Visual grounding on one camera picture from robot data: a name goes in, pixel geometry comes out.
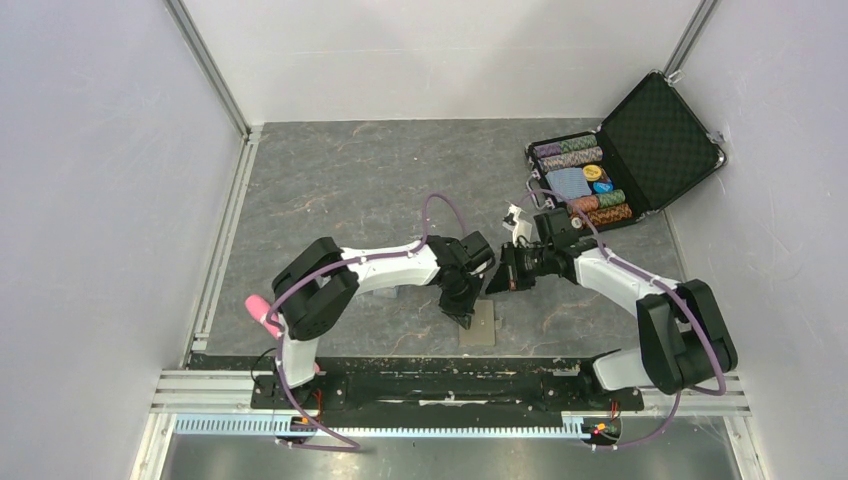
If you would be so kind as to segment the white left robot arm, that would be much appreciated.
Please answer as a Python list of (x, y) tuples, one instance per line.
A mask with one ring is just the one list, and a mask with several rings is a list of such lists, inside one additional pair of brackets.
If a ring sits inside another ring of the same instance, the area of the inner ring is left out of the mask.
[(462, 239), (434, 235), (378, 249), (343, 248), (330, 237), (314, 241), (273, 279), (273, 303), (263, 306), (255, 298), (245, 303), (280, 343), (275, 366), (282, 375), (276, 394), (295, 408), (312, 399), (319, 340), (358, 295), (436, 286), (440, 311), (469, 329), (484, 274), (494, 259), (478, 231)]

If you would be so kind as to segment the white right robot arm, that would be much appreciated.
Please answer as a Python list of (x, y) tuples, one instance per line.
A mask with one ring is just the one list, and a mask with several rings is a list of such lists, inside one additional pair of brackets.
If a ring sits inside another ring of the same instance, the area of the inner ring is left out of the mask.
[(714, 293), (701, 280), (680, 282), (647, 272), (580, 234), (565, 210), (529, 217), (516, 205), (503, 219), (510, 241), (487, 293), (524, 291), (544, 276), (593, 290), (631, 314), (639, 345), (591, 359), (577, 382), (580, 400), (602, 408), (618, 391), (653, 386), (667, 395), (685, 389), (722, 394), (738, 353)]

